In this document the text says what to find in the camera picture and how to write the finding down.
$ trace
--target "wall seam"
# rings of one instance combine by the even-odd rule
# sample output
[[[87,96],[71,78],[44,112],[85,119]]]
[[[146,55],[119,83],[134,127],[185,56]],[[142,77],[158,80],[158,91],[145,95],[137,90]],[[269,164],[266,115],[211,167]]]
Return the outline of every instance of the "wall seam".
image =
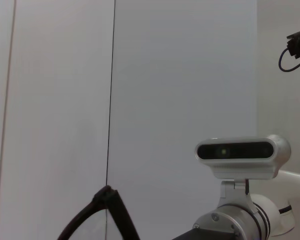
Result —
[[[113,5],[112,55],[111,55],[110,101],[109,101],[109,122],[108,122],[108,149],[107,149],[107,157],[106,157],[106,176],[105,176],[105,184],[106,185],[108,185],[108,167],[109,167],[110,117],[111,117],[112,77],[113,77],[113,66],[114,66],[115,19],[116,19],[116,0],[114,0],[114,5]],[[104,235],[105,240],[107,240],[107,233],[108,233],[108,211],[105,210],[105,235]]]
[[[2,135],[1,135],[1,149],[0,149],[0,188],[2,179],[2,162],[4,155],[4,143],[5,143],[5,133],[6,133],[6,120],[7,120],[7,105],[8,105],[8,92],[9,92],[9,81],[10,81],[10,71],[11,71],[11,57],[12,57],[12,46],[15,31],[15,19],[16,19],[16,8],[17,0],[13,1],[13,15],[12,15],[12,27],[11,27],[11,37],[10,37],[10,49],[8,58],[8,68],[7,68],[7,78],[5,87],[5,100],[4,100],[4,110],[3,110],[3,125],[2,125]]]

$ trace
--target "screw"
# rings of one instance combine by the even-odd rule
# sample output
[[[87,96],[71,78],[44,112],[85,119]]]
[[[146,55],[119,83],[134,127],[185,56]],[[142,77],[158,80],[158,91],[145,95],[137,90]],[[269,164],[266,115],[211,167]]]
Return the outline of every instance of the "screw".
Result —
[[[193,229],[199,229],[200,228],[200,226],[199,226],[199,224],[198,223],[195,223],[195,224],[193,224],[193,227],[192,227]]]
[[[215,222],[219,221],[219,215],[218,215],[218,214],[212,213],[212,214],[211,214],[211,217],[212,217],[212,220],[213,220],[213,221],[215,221]]]

